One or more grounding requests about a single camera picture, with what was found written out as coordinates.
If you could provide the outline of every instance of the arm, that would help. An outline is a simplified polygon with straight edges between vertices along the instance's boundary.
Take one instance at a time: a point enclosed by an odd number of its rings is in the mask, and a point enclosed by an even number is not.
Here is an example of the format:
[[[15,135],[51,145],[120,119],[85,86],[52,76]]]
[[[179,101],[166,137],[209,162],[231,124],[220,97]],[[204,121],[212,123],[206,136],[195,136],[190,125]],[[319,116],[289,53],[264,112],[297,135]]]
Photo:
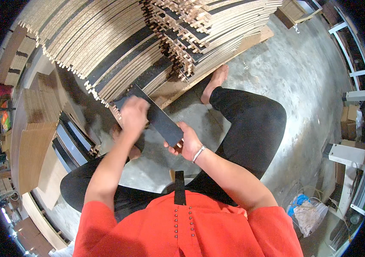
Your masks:
[[[132,96],[121,109],[123,131],[111,151],[95,170],[85,193],[84,204],[99,201],[114,210],[114,195],[121,178],[127,156],[140,137],[147,123],[149,104],[142,98]]]
[[[184,146],[182,156],[192,161],[195,154],[201,148],[195,131],[185,124],[179,122],[178,126],[184,132]],[[177,155],[174,148],[164,143],[168,150]],[[237,204],[241,205],[247,213],[260,207],[278,206],[274,196],[262,182],[245,168],[219,157],[209,149],[205,149],[195,160],[195,163],[202,168]]]

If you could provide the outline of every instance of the orange shirt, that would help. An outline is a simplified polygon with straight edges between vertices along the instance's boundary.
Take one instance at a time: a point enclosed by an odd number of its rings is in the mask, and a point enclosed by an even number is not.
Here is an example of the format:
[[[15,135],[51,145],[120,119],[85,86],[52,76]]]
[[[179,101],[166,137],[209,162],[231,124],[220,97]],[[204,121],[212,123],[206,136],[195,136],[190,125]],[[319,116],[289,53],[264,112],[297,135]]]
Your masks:
[[[281,207],[251,212],[186,193],[174,192],[117,223],[101,202],[82,209],[73,256],[302,256],[291,218]]]

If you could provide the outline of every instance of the silver bracelet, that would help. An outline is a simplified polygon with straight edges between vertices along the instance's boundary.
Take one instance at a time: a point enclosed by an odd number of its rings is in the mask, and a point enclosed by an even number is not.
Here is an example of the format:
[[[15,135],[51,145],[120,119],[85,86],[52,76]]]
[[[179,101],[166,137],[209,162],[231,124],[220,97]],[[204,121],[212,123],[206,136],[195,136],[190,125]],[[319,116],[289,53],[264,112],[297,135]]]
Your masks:
[[[192,159],[192,163],[195,163],[195,160],[198,158],[198,156],[200,155],[200,153],[202,152],[202,151],[204,151],[206,149],[206,147],[203,145],[201,148],[200,148],[200,150],[195,154],[195,156],[194,156],[194,159]]]

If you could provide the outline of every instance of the hand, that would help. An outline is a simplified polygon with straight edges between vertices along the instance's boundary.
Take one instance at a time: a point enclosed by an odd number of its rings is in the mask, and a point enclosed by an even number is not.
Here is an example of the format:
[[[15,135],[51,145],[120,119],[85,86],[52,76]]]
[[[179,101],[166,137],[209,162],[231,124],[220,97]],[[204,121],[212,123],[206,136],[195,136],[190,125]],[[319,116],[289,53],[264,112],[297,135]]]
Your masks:
[[[127,99],[121,108],[123,133],[131,138],[134,143],[140,137],[147,124],[147,111],[149,103],[135,95]]]
[[[182,121],[177,122],[177,126],[179,126],[181,130],[184,132],[182,138],[184,140],[184,146],[182,147],[182,153],[181,153],[182,157],[191,162],[194,159],[195,154],[200,150],[203,144],[201,144],[194,129],[188,126],[185,122]],[[176,151],[165,141],[164,141],[164,147],[168,147],[168,151],[173,155],[179,154],[178,151]]]

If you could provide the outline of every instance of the black pants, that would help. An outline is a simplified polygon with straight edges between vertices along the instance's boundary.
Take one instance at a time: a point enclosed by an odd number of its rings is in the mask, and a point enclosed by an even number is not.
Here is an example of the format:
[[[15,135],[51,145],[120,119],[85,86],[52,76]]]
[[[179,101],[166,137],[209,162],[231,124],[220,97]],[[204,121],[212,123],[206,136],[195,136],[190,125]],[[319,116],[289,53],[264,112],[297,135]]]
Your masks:
[[[286,124],[283,106],[262,95],[222,87],[217,87],[212,92],[210,103],[231,122],[231,128],[216,154],[246,168],[261,179],[282,141]],[[78,167],[61,181],[62,197],[79,212],[82,210],[88,183],[102,158],[103,156]],[[185,189],[236,206],[204,171]],[[114,197],[115,217],[120,221],[129,214],[144,209],[160,196],[163,194],[119,185]]]

